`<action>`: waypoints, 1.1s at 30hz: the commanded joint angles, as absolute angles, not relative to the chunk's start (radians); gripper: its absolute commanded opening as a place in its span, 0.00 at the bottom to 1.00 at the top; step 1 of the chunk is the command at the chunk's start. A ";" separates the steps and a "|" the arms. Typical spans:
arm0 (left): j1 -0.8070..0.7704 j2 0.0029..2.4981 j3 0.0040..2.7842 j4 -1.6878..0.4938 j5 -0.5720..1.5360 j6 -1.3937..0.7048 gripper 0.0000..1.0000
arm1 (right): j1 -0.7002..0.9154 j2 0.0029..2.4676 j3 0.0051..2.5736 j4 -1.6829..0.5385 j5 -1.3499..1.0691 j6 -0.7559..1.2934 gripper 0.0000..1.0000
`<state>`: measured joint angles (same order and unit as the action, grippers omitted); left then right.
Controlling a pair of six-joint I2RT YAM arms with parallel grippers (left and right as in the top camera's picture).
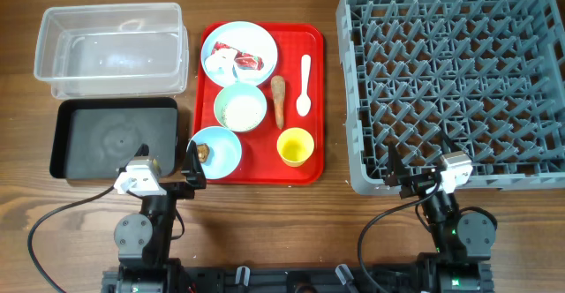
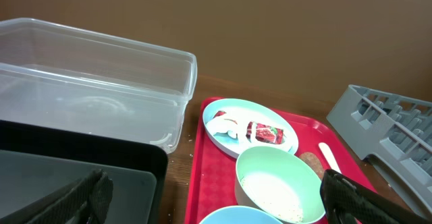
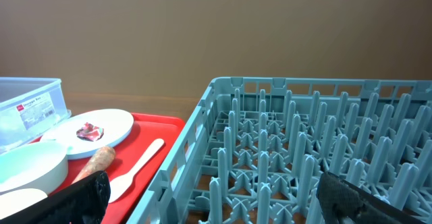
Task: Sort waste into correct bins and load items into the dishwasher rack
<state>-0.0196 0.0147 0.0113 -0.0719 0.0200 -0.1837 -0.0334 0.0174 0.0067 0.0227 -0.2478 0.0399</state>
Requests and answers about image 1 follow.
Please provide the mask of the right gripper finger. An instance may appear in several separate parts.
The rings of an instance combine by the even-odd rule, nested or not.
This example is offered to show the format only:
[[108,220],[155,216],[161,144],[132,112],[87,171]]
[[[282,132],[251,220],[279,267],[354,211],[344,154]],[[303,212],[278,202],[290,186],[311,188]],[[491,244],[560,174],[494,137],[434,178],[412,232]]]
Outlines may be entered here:
[[451,140],[446,132],[443,130],[439,131],[441,137],[441,152],[444,155],[452,154],[457,151],[457,145]]
[[411,173],[404,166],[402,158],[393,143],[388,144],[388,165],[384,182],[388,186],[411,185]]

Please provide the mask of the red white wrapper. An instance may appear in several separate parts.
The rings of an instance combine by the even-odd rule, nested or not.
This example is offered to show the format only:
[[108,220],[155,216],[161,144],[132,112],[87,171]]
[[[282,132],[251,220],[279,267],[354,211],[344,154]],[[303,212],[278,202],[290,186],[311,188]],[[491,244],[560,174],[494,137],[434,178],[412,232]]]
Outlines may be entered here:
[[205,60],[205,67],[226,82],[235,82],[238,71],[260,71],[263,66],[260,56],[242,52],[220,41],[215,43],[211,55]]

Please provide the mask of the green bowl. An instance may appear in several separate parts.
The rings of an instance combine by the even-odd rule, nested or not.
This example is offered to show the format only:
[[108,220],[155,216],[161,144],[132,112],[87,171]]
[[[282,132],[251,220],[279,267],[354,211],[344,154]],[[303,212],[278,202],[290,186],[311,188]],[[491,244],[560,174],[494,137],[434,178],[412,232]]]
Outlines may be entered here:
[[[258,100],[261,103],[261,107],[262,107],[262,114],[261,114],[260,121],[255,126],[253,126],[252,128],[249,128],[245,131],[238,131],[238,130],[234,130],[234,129],[227,127],[225,125],[225,123],[223,122],[223,118],[222,118],[222,110],[224,109],[225,105],[229,101],[234,99],[235,97],[241,96],[241,95],[251,96],[251,97],[255,98],[256,100]],[[249,84],[245,84],[245,83],[236,83],[236,84],[233,84],[233,85],[230,85],[230,86],[226,86],[223,90],[220,91],[220,93],[215,98],[215,102],[214,102],[215,118],[221,126],[227,128],[231,131],[235,131],[235,132],[252,131],[256,127],[259,126],[259,124],[263,121],[266,114],[267,114],[266,97],[261,90],[259,90],[256,86],[253,86],[253,85],[249,85]]]

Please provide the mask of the brown food scrap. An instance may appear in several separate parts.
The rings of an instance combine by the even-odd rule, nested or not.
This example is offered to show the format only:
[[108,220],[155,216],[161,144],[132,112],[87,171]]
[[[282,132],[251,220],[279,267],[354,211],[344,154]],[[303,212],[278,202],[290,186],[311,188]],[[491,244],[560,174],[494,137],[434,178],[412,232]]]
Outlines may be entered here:
[[200,163],[205,163],[210,155],[210,147],[207,144],[197,145],[197,153]]

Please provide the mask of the white plastic spoon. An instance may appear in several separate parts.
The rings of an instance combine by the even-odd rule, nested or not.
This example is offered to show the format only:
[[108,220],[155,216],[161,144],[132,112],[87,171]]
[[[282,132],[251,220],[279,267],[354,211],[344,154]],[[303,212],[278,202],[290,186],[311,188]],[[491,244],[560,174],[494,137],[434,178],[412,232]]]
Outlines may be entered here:
[[300,116],[306,116],[311,108],[311,99],[308,95],[308,84],[310,78],[312,59],[309,55],[303,55],[300,63],[301,92],[296,101],[297,112]]

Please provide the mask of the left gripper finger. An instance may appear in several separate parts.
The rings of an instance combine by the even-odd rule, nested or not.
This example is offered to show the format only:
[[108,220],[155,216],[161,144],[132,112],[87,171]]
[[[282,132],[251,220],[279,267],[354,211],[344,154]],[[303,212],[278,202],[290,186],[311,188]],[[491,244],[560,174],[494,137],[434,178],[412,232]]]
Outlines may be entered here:
[[193,140],[187,144],[181,174],[192,189],[202,190],[207,187],[207,180],[198,156],[198,146]]
[[148,156],[149,156],[149,146],[147,144],[141,144],[139,146],[138,150],[136,151],[136,153],[134,154],[134,156],[131,157],[130,159],[128,159],[122,166],[120,166],[117,169],[117,171],[118,172],[125,172],[126,167],[130,162],[137,160],[139,158],[147,158]]

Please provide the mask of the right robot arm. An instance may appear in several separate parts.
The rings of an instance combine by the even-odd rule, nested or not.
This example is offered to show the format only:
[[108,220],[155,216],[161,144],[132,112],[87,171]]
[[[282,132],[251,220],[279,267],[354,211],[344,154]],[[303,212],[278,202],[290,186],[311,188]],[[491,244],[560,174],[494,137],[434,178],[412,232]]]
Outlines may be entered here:
[[436,252],[420,253],[410,264],[376,267],[374,278],[389,292],[493,292],[487,261],[498,222],[483,208],[459,207],[455,189],[469,181],[471,158],[444,131],[440,135],[436,166],[420,174],[411,173],[390,144],[385,179],[401,187],[401,198],[418,198],[417,217],[427,224]]

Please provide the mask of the white rice pile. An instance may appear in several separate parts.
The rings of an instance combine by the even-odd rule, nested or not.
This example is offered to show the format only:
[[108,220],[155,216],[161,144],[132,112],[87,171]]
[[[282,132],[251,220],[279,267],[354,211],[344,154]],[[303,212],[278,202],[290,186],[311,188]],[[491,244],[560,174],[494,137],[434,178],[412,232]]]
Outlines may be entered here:
[[238,131],[245,131],[255,126],[260,121],[261,114],[261,103],[246,95],[235,97],[222,110],[225,125]]

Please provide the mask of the yellow cup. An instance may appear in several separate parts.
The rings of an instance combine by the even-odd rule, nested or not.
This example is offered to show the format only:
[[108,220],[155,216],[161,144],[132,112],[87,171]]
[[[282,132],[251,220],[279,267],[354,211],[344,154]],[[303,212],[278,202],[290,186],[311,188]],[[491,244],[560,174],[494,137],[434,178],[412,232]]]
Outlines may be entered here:
[[282,161],[290,167],[302,166],[313,154],[313,136],[305,129],[293,127],[283,131],[276,142]]

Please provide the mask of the small light blue bowl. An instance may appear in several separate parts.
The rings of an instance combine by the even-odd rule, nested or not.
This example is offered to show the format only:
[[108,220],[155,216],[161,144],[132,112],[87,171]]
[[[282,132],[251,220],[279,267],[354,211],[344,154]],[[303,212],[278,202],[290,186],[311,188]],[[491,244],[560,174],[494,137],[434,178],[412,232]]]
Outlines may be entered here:
[[242,159],[242,145],[237,135],[221,126],[209,126],[196,132],[189,140],[197,146],[209,148],[207,160],[201,164],[207,180],[218,180],[230,175]]

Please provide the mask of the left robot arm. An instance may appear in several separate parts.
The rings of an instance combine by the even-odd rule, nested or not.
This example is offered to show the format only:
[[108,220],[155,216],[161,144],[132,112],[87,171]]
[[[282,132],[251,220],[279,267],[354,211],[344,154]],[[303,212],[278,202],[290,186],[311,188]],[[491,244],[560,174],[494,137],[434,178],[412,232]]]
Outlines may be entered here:
[[161,183],[157,160],[149,155],[149,147],[141,145],[134,157],[118,171],[114,188],[120,194],[141,200],[137,214],[129,214],[116,226],[114,240],[118,248],[119,267],[116,274],[103,275],[103,292],[194,292],[195,284],[179,259],[170,257],[170,244],[175,238],[175,221],[180,199],[193,199],[207,181],[198,156],[198,146],[190,142],[181,168],[181,182]]

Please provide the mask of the large light blue plate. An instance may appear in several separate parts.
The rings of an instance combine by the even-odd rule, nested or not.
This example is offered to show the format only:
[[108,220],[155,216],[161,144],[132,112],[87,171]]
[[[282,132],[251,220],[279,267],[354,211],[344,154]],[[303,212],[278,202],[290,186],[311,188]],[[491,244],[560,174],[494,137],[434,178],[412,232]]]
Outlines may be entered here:
[[[226,82],[205,67],[205,60],[211,55],[217,41],[242,52],[260,56],[264,62],[263,68],[260,71],[238,71],[235,82]],[[200,61],[204,72],[209,79],[221,87],[237,82],[258,86],[273,73],[277,60],[278,48],[274,37],[262,26],[251,22],[235,21],[219,25],[205,38],[201,46]]]

